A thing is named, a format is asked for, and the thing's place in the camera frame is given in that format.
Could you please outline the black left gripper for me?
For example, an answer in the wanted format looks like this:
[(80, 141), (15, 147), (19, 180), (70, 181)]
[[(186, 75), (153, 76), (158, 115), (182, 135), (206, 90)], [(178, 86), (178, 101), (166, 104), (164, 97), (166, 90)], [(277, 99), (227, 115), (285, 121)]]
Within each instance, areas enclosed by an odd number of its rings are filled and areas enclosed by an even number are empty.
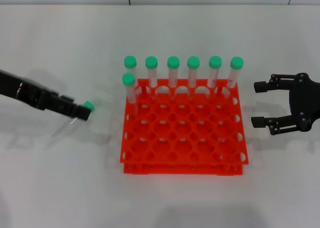
[(0, 72), (0, 94), (19, 100), (39, 110), (51, 110), (70, 118), (88, 120), (91, 113), (91, 103), (86, 101), (77, 104), (74, 99), (59, 95), (59, 93), (26, 78)]

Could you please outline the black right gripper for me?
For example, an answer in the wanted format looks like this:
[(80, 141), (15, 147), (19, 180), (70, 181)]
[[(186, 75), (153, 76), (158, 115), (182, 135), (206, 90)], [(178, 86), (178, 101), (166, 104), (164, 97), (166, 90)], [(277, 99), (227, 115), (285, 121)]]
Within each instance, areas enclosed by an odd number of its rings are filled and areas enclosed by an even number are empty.
[(272, 90), (289, 90), (291, 115), (282, 117), (252, 117), (254, 128), (268, 127), (271, 135), (311, 130), (320, 118), (320, 84), (307, 73), (296, 75), (272, 74), (268, 82), (254, 83), (256, 93)]

